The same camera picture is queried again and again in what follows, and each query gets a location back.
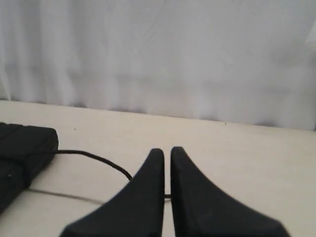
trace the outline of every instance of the white table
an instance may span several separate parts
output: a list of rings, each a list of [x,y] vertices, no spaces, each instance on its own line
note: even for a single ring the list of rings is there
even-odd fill
[[[0,101],[0,121],[53,127],[60,149],[95,153],[132,175],[151,148],[162,148],[166,193],[170,150],[183,146],[228,194],[279,219],[293,237],[316,236],[314,132],[6,101]],[[105,164],[60,155],[32,187],[107,201],[126,183],[125,176]],[[97,207],[24,192],[0,216],[0,236],[58,237],[68,223]],[[172,237],[171,203],[164,212],[163,236]]]

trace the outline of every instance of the white fabric backdrop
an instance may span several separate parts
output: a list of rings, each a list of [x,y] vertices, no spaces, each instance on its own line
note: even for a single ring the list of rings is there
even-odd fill
[[[2,97],[312,130],[315,18],[315,0],[0,0]]]

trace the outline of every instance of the black cable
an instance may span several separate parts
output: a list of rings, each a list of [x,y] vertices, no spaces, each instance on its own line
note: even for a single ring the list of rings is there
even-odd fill
[[[113,163],[112,161],[110,161],[108,159],[105,159],[103,157],[100,157],[100,156],[97,156],[95,154],[85,152],[85,151],[78,151],[78,150],[41,151],[41,152],[29,153],[29,154],[26,154],[25,156],[29,157],[29,156],[36,156],[36,155],[56,155],[56,154],[69,154],[69,155],[77,154],[77,155],[86,156],[86,157],[98,160],[102,163],[105,163],[105,164],[109,165],[110,167],[118,170],[119,172],[124,174],[128,178],[129,181],[133,179],[133,177],[130,175],[130,173],[128,173],[128,171],[126,169],[124,169],[123,167]],[[165,194],[164,198],[171,198],[171,194]]]

